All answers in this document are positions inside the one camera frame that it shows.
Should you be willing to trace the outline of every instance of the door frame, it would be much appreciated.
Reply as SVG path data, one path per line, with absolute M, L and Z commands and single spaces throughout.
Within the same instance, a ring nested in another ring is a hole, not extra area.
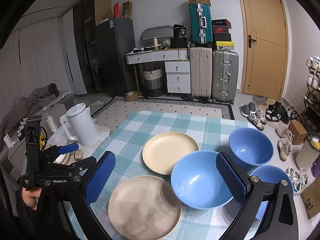
M 288 22 L 287 22 L 287 16 L 285 13 L 285 8 L 284 8 L 284 2 L 281 0 L 282 3 L 282 9 L 284 13 L 284 21 L 286 25 L 286 59 L 285 59 L 285 69 L 284 69 L 284 76 L 282 79 L 282 86 L 281 86 L 281 92 L 279 95 L 278 99 L 282 98 L 283 94 L 283 89 L 284 89 L 284 83 L 285 83 L 285 78 L 287 75 L 287 67 L 288 67 L 288 56 L 289 56 L 289 33 L 288 33 Z M 242 23 L 243 23 L 243 40 L 244 40 L 244 50 L 243 50 L 243 68 L 242 68 L 242 78 L 241 78 L 241 93 L 244 94 L 249 93 L 249 88 L 244 87 L 244 82 L 245 82 L 245 76 L 247 72 L 247 55 L 248 55 L 248 30 L 247 30 L 247 21 L 246 21 L 246 16 L 245 16 L 245 8 L 244 8 L 244 1 L 240 0 L 240 5 L 241 5 L 241 14 L 242 14 Z

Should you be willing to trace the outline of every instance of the metal screw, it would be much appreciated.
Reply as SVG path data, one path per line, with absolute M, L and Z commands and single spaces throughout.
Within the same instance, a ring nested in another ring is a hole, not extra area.
M 285 179 L 282 179 L 282 180 L 281 180 L 281 184 L 282 184 L 283 186 L 287 186 L 287 185 L 288 185 L 288 182 L 287 182 Z
M 258 176 L 255 176 L 255 175 L 251 176 L 250 179 L 251 179 L 253 182 L 258 182 L 258 181 L 259 181 Z
M 51 184 L 51 180 L 47 179 L 45 182 L 44 182 L 44 185 L 45 186 L 49 186 Z
M 78 181 L 80 181 L 81 180 L 81 176 L 80 175 L 77 175 L 77 176 L 74 176 L 73 177 L 73 181 L 74 182 L 78 182 Z

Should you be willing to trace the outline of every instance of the wooden door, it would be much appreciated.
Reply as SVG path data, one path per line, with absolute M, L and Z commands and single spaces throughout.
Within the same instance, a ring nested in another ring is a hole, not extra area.
M 287 64 L 287 30 L 282 1 L 243 1 L 247 25 L 244 93 L 279 99 Z

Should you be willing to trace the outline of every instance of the plastic bottle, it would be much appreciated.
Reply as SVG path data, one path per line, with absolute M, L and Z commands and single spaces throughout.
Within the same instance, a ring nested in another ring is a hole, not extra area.
M 153 45 L 155 46 L 155 50 L 158 50 L 158 39 L 157 39 L 157 37 L 154 37 Z
M 46 120 L 50 130 L 54 133 L 57 130 L 56 124 L 54 123 L 53 119 L 49 115 L 47 111 L 47 107 L 45 106 L 44 108 L 42 108 L 42 110 L 43 110 L 42 117 Z

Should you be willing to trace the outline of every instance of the light blue bowl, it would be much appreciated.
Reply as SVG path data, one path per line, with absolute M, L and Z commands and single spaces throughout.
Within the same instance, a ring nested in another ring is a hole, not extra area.
M 172 170 L 176 196 L 192 208 L 212 209 L 227 204 L 232 195 L 216 168 L 217 152 L 197 151 L 180 159 Z
M 270 165 L 264 165 L 256 168 L 253 172 L 251 172 L 251 175 L 256 175 L 264 182 L 272 182 L 272 183 L 279 183 L 282 179 L 285 179 L 288 182 L 288 186 L 291 190 L 292 196 L 293 196 L 293 185 L 290 182 L 290 178 L 288 175 L 281 170 L 278 167 L 270 166 Z M 263 217 L 263 214 L 266 210 L 268 201 L 261 202 L 260 208 L 258 210 L 258 213 L 256 215 L 256 218 L 261 220 Z
M 239 128 L 229 136 L 230 158 L 248 173 L 267 164 L 273 156 L 273 146 L 267 136 L 255 128 Z

